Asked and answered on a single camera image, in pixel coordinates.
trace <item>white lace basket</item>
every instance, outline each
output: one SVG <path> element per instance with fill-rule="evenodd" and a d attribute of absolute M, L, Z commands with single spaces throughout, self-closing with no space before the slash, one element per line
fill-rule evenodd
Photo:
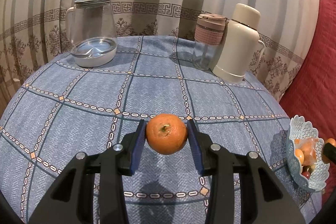
<path fill-rule="evenodd" d="M 305 122 L 303 116 L 299 117 L 295 115 L 295 117 L 291 119 L 286 142 L 287 164 L 294 181 L 299 187 L 308 192 L 322 191 L 326 186 L 325 181 L 329 177 L 329 164 L 325 164 L 322 161 L 324 140 L 319 138 L 319 141 L 316 143 L 317 163 L 315 163 L 315 171 L 311 174 L 309 179 L 300 174 L 301 164 L 298 157 L 295 156 L 294 140 L 318 137 L 318 130 L 313 128 L 311 122 Z"/>

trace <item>metal screw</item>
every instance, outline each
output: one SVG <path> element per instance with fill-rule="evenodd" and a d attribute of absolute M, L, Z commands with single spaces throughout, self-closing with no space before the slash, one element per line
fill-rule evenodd
<path fill-rule="evenodd" d="M 84 152 L 78 152 L 76 154 L 76 158 L 79 159 L 79 160 L 82 160 L 85 158 L 85 153 Z"/>
<path fill-rule="evenodd" d="M 123 145 L 120 144 L 120 143 L 117 143 L 117 144 L 115 144 L 115 145 L 113 146 L 113 150 L 115 150 L 115 151 L 120 151 L 120 150 L 122 150 L 123 148 L 124 148 Z"/>
<path fill-rule="evenodd" d="M 251 151 L 249 153 L 249 156 L 251 159 L 256 159 L 258 157 L 258 153 L 257 152 L 254 152 L 254 151 Z"/>
<path fill-rule="evenodd" d="M 214 151 L 218 151 L 219 149 L 221 149 L 221 146 L 219 144 L 214 143 L 210 146 L 210 148 Z"/>

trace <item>kettle handle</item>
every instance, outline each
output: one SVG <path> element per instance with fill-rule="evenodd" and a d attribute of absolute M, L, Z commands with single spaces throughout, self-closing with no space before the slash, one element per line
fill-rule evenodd
<path fill-rule="evenodd" d="M 263 54 L 264 54 L 264 50 L 265 50 L 265 48 L 266 48 L 266 45 L 265 45 L 265 43 L 264 43 L 263 41 L 258 40 L 258 43 L 259 43 L 259 44 L 262 44 L 262 49 L 261 49 L 260 54 L 259 54 L 259 59 L 258 59 L 258 62 L 257 62 L 257 66 L 259 65 L 260 59 L 261 59 L 261 57 L 263 56 Z"/>
<path fill-rule="evenodd" d="M 67 39 L 70 41 L 70 30 L 71 30 L 71 25 L 74 19 L 74 13 L 73 11 L 75 10 L 74 7 L 70 7 L 66 13 L 65 13 L 65 28 L 67 30 Z"/>

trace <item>blue checkered tablecloth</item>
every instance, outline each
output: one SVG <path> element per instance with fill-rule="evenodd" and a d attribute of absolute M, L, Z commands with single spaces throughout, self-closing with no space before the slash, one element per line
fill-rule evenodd
<path fill-rule="evenodd" d="M 194 118 L 201 132 L 231 152 L 258 152 L 307 223 L 316 215 L 321 194 L 298 188 L 286 166 L 290 120 L 252 74 L 231 84 L 196 70 L 193 42 L 176 37 L 120 37 L 118 43 L 115 58 L 98 68 L 80 68 L 68 53 L 56 57 L 26 80 L 5 110 L 0 189 L 24 222 L 77 152 L 103 152 L 133 132 L 140 119 L 159 113 L 185 122 Z M 210 180 L 195 170 L 189 143 L 169 156 L 145 143 L 138 171 L 123 178 L 130 223 L 204 223 Z M 232 183 L 240 223 L 238 175 Z M 98 194 L 96 176 L 95 223 Z"/>

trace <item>denim-patterned tablecloth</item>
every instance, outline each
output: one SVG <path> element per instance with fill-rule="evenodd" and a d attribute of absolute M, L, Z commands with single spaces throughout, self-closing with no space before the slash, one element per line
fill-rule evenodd
<path fill-rule="evenodd" d="M 5 110 L 0 189 L 24 222 L 77 152 L 103 152 L 133 132 L 141 118 L 163 112 L 184 122 L 193 117 L 200 131 L 231 152 L 258 152 L 307 223 L 316 215 L 321 194 L 300 190 L 286 166 L 290 120 L 252 74 L 231 84 L 196 70 L 193 42 L 176 37 L 121 37 L 118 43 L 115 58 L 99 68 L 80 68 L 68 53 L 56 57 L 25 81 Z M 130 223 L 204 223 L 210 179 L 195 170 L 189 143 L 169 156 L 145 143 L 138 171 L 123 178 Z M 98 223 L 98 176 L 95 181 Z M 240 223 L 239 177 L 232 183 Z M 281 210 L 275 218 L 286 213 Z"/>

